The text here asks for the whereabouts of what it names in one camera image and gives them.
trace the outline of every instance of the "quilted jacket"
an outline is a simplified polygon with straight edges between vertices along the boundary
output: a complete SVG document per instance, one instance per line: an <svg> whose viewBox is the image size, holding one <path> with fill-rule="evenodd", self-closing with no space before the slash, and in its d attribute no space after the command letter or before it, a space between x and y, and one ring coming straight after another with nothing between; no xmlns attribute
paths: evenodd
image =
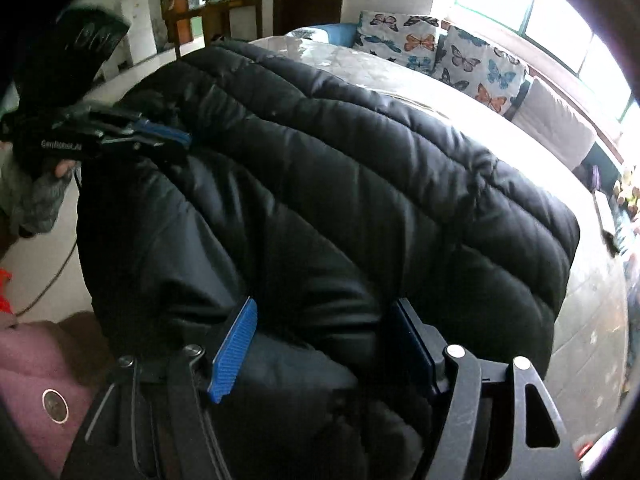
<svg viewBox="0 0 640 480"><path fill-rule="evenodd" d="M116 355L192 342L185 327L256 299L258 334L216 407L237 478L411 477L428 410L393 387L381 318L395 298L476 356L545 373L578 224L485 147L234 42L162 67L122 105L193 147L183 166L84 165L85 281Z"/></svg>

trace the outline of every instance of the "cable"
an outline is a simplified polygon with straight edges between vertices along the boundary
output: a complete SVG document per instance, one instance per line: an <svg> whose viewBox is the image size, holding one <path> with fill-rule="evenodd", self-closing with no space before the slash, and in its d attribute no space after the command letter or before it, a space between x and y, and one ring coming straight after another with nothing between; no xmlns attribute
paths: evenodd
<svg viewBox="0 0 640 480"><path fill-rule="evenodd" d="M74 251L76 250L76 245L78 244L78 238L76 238L76 240L74 241L73 246L71 247L71 250L69 251L69 254L66 256L65 261L62 262L61 267L58 269L58 272L56 272L55 276L53 276L53 278L51 279L51 281L49 283L47 283L47 286L42 290L42 292L40 294L38 294L36 296L36 299L31 301L30 304L28 304L27 307L25 307L24 309L22 309L20 312L18 312L17 314L15 314L15 317L20 317L23 316L24 314L26 314L28 311L30 311L34 306L36 306L38 304L38 302L43 298L43 296L49 291L49 289L53 286L54 283L56 283L56 281L58 280L58 278L60 277L60 275L62 274L62 271L65 270L66 264L69 263L69 260L71 259L71 256L73 256Z"/></svg>
<svg viewBox="0 0 640 480"><path fill-rule="evenodd" d="M78 191L80 191L80 189L82 188L82 174L80 173L79 165L74 168L73 173L74 173L74 178L76 180L76 186L78 186ZM41 291L41 293L36 296L35 300L31 301L31 303L28 304L27 307L22 309L18 314L15 314L15 317L23 316L38 304L38 302L44 297L44 295L49 291L49 289L53 286L53 284L56 283L56 281L62 274L62 271L65 270L66 264L69 263L69 260L71 259L71 256L73 256L77 245L78 245L78 238L76 237L76 239L74 240L74 244L71 246L71 250L69 251L69 254L66 256L65 261L62 262L62 265L58 269L58 272L55 273L53 278L50 280L49 283L47 283L47 286L45 286L45 288Z"/></svg>

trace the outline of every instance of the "screw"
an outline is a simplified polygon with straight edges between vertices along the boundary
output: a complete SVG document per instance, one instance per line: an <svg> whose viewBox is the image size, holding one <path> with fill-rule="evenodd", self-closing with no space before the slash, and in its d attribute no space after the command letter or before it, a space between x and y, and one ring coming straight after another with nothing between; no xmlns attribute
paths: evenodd
<svg viewBox="0 0 640 480"><path fill-rule="evenodd" d="M184 347L184 352L189 357L196 357L202 354L202 347L199 345L187 345Z"/></svg>
<svg viewBox="0 0 640 480"><path fill-rule="evenodd" d="M118 359L118 366L122 368L129 368L133 364L133 357L130 355L123 355Z"/></svg>

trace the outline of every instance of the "pink cloth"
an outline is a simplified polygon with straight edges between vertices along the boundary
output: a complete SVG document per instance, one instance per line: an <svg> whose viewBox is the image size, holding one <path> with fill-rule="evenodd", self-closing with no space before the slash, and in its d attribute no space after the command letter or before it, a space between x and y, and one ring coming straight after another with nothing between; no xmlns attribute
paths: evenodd
<svg viewBox="0 0 640 480"><path fill-rule="evenodd" d="M0 330L0 398L43 464L60 476L66 456L104 373L112 363L91 313ZM46 390L68 406L58 424L43 406Z"/></svg>

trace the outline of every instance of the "round button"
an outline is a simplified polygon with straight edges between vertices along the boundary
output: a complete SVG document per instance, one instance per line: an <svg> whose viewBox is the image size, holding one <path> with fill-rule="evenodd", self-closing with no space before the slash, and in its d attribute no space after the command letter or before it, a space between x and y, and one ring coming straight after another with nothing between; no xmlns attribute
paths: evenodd
<svg viewBox="0 0 640 480"><path fill-rule="evenodd" d="M129 368L134 362L133 357L130 355L123 355L118 359L118 366L121 368Z"/></svg>
<svg viewBox="0 0 640 480"><path fill-rule="evenodd" d="M513 365L520 370L529 370L529 368L531 368L531 361L526 357L519 355L518 357L513 358Z"/></svg>
<svg viewBox="0 0 640 480"><path fill-rule="evenodd" d="M447 346L447 354L456 359L460 359L465 356L465 349L460 345L449 345Z"/></svg>
<svg viewBox="0 0 640 480"><path fill-rule="evenodd" d="M184 347L184 352L189 357L197 357L202 353L202 347L199 345L187 345Z"/></svg>
<svg viewBox="0 0 640 480"><path fill-rule="evenodd" d="M42 394L42 407L56 424L64 424L69 418L69 406L65 398L56 390L45 390Z"/></svg>

